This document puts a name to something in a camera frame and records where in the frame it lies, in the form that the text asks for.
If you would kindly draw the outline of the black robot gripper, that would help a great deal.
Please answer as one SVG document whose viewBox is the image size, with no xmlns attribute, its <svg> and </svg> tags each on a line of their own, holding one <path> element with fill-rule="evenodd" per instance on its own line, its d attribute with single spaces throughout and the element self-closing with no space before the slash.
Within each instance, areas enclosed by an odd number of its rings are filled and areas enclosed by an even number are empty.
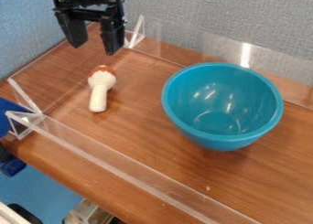
<svg viewBox="0 0 313 224">
<path fill-rule="evenodd" d="M 100 21 L 106 53 L 112 56 L 124 44 L 124 0 L 52 0 L 54 13 L 67 42 L 74 48 L 88 40 L 84 21 Z"/>
</svg>

